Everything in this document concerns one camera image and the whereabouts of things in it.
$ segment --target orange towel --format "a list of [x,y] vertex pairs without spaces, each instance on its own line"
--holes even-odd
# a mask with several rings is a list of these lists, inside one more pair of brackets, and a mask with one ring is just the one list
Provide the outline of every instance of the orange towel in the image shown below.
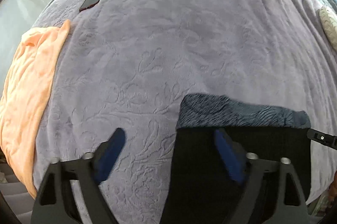
[[52,90],[55,66],[70,29],[33,28],[22,35],[0,100],[0,147],[17,178],[36,197],[35,139]]

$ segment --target lavender fleece blanket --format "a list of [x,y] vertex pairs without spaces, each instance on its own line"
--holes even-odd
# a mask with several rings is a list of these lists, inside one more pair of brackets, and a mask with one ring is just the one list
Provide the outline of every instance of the lavender fleece blanket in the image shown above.
[[[84,1],[53,0],[34,25],[72,21],[36,138],[37,188],[50,158],[79,158],[122,127],[101,190],[120,224],[159,223],[187,93],[305,110],[314,129],[337,132],[336,52],[316,0],[101,0],[79,13]],[[337,167],[337,151],[312,143],[311,153],[308,202]]]

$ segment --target gray blanket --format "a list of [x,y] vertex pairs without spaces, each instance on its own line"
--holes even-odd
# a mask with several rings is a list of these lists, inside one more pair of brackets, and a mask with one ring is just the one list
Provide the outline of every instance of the gray blanket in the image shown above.
[[[36,138],[37,188],[50,158],[79,158],[123,127],[102,192],[121,224],[159,223],[187,93],[305,110],[314,129],[337,132],[336,52],[316,0],[101,0],[79,13],[84,1],[54,0],[35,23],[72,21]],[[336,151],[311,149],[308,201],[337,166]]]

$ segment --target silver bolt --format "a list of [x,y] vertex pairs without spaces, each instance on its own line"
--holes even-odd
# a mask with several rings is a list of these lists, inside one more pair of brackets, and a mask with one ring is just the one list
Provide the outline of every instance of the silver bolt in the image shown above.
[[83,159],[91,159],[91,158],[93,158],[93,157],[94,157],[94,153],[92,153],[92,152],[85,153],[85,154],[82,156]]
[[258,155],[255,154],[255,153],[247,153],[247,154],[246,154],[246,157],[247,157],[248,159],[253,159],[253,160],[258,159]]
[[290,164],[291,163],[291,160],[289,158],[281,158],[281,162],[283,164]]
[[50,163],[51,164],[56,164],[56,163],[58,163],[60,161],[60,158],[52,158],[51,160],[50,160]]

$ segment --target blue gripper pad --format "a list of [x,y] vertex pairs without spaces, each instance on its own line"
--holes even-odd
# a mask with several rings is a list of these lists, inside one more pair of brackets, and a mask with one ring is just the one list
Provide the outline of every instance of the blue gripper pad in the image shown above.
[[126,141],[122,128],[117,128],[108,141],[99,145],[94,154],[94,180],[97,184],[107,180]]
[[215,130],[214,144],[230,178],[242,184],[245,180],[247,162],[244,148],[239,143],[233,142],[223,129]]

